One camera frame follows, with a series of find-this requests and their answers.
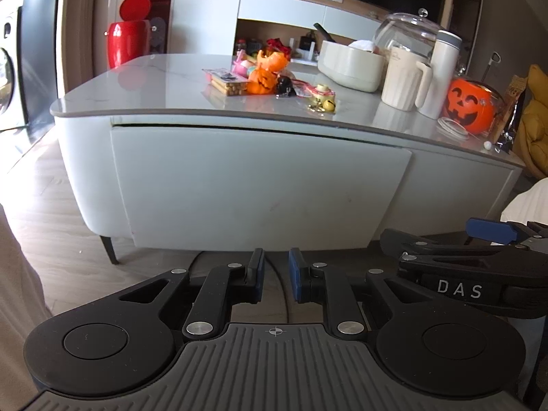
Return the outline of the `yellow cushion chair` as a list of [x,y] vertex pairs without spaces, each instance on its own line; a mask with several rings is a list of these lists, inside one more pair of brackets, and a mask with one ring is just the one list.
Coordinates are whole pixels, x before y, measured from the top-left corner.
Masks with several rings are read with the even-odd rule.
[[548,170],[548,77],[537,64],[530,66],[527,88],[531,100],[522,112],[513,152],[524,161],[530,175],[543,179]]

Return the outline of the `white cabinet table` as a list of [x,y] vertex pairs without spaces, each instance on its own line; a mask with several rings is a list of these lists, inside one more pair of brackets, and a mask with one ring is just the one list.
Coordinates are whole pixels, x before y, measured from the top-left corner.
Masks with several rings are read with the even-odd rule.
[[358,249],[387,228],[435,235],[496,219],[522,172],[517,156],[376,94],[337,86],[334,113],[227,96],[206,73],[228,63],[141,57],[51,105],[94,234],[167,250]]

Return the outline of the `glass jar lid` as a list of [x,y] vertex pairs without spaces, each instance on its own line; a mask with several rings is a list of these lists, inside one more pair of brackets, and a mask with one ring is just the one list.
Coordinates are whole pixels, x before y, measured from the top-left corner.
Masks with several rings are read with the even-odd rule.
[[446,136],[450,136],[458,140],[466,140],[469,137],[469,132],[464,127],[462,127],[457,121],[448,117],[438,118],[437,127]]

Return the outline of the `orange pumpkin bucket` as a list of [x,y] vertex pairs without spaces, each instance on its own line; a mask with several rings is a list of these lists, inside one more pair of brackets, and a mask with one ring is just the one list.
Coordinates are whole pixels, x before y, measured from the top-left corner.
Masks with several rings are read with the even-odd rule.
[[490,86],[457,78],[450,84],[441,114],[478,135],[490,130],[502,105],[501,95]]

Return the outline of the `yellow small toy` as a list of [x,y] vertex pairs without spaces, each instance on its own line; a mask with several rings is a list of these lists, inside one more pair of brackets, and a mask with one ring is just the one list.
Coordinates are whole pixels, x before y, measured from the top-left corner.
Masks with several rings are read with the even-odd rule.
[[335,113],[335,93],[324,84],[308,85],[308,109],[314,112]]

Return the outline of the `white ribbed pitcher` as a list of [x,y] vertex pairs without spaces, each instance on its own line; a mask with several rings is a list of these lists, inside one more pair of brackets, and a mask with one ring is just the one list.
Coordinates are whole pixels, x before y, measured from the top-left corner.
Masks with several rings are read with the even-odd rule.
[[397,110],[424,105],[433,71],[426,57],[402,47],[391,47],[381,99]]

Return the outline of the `white thermos bottle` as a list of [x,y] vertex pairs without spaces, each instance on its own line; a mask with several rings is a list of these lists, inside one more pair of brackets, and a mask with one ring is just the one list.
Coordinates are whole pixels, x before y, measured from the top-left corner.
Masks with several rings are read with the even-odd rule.
[[424,105],[419,109],[420,114],[433,120],[440,116],[459,59],[461,45],[462,39],[458,35],[445,30],[438,31],[430,60],[432,81]]

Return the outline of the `biscuit snack box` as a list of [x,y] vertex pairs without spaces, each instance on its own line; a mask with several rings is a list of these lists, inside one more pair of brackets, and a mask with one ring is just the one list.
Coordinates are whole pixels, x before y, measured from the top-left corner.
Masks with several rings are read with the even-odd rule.
[[243,96],[247,80],[226,69],[203,69],[208,83],[225,96]]

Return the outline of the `black small toy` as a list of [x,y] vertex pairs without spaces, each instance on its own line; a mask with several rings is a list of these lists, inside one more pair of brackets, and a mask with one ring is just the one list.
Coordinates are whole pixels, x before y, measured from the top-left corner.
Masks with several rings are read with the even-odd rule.
[[280,75],[275,86],[275,94],[278,98],[295,97],[296,92],[292,79],[285,75]]

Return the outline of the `orange dinosaur toy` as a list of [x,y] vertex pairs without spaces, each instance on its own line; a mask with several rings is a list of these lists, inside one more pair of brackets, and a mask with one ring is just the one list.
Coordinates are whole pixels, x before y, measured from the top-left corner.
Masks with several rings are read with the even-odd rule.
[[263,50],[257,53],[256,66],[250,72],[247,81],[247,93],[250,95],[272,95],[278,82],[278,75],[288,65],[289,60],[282,52],[266,55]]

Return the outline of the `white oval bowl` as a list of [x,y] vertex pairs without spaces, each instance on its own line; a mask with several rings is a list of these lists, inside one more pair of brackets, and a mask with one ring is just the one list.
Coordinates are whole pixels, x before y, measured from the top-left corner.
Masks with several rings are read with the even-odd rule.
[[386,59],[375,52],[324,41],[317,68],[337,85],[366,93],[376,92],[385,73]]

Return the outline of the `glass dome lid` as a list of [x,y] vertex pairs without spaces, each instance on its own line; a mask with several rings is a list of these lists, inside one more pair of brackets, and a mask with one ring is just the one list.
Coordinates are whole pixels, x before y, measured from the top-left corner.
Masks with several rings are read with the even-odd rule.
[[392,13],[376,30],[372,42],[385,55],[389,54],[391,47],[401,47],[430,58],[440,29],[437,23],[430,21],[426,9],[419,9],[417,15]]

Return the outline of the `red trash bin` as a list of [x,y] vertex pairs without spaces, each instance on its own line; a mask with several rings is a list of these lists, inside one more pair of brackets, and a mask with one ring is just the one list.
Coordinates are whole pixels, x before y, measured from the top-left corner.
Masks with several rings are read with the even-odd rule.
[[150,0],[124,0],[119,7],[121,20],[107,31],[107,59],[110,69],[150,52]]

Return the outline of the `washing machine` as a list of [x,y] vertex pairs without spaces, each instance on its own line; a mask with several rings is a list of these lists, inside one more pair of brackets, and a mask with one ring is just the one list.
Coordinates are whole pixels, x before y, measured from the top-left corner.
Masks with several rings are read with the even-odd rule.
[[23,128],[27,124],[18,63],[21,55],[20,18],[20,7],[1,10],[1,131]]

